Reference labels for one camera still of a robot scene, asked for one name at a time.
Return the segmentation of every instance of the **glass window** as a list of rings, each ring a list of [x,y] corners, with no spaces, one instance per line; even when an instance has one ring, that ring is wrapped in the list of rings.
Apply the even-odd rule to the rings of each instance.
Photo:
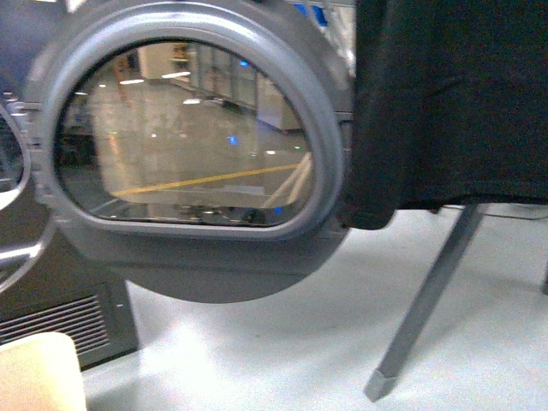
[[[185,61],[174,61],[174,51]],[[275,85],[260,87],[268,116],[232,97],[242,79],[238,94],[248,103],[261,93],[255,73],[239,56],[189,41],[112,58],[63,112],[56,162],[66,191],[105,219],[257,227],[290,220],[310,197],[313,157]]]
[[[0,116],[0,209],[11,202],[9,193],[15,192],[22,177],[23,152],[8,123]]]

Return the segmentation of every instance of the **vent grille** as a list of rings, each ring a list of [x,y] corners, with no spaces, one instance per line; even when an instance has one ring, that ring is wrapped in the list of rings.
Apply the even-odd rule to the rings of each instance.
[[[0,322],[0,344],[47,331],[71,337],[78,355],[110,343],[98,297],[92,295]]]

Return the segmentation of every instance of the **blue light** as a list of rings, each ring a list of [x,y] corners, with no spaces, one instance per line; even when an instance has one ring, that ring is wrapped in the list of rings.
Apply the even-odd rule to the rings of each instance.
[[[227,139],[229,139],[229,143],[231,146],[237,146],[239,144],[238,137],[236,137],[235,135],[229,135]]]
[[[307,10],[307,8],[305,7],[304,4],[297,3],[297,4],[294,4],[294,6],[295,6],[303,15],[308,15],[308,10]],[[321,27],[327,27],[327,26],[328,26],[328,23],[327,23],[327,20],[325,19],[324,10],[323,10],[321,7],[319,7],[319,6],[313,6],[312,9],[313,9],[314,16],[316,17],[316,21],[318,22],[318,24],[319,24]]]

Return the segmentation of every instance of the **black fabric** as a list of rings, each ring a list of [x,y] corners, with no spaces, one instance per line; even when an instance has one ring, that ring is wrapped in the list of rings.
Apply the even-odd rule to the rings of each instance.
[[[360,0],[347,223],[397,209],[548,203],[542,2]]]

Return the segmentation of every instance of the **white floor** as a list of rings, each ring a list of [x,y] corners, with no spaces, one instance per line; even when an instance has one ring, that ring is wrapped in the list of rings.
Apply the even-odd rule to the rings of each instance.
[[[355,230],[318,272],[258,301],[130,286],[142,349],[84,373],[90,411],[548,409],[548,220],[486,217],[393,393],[362,393],[457,215]]]

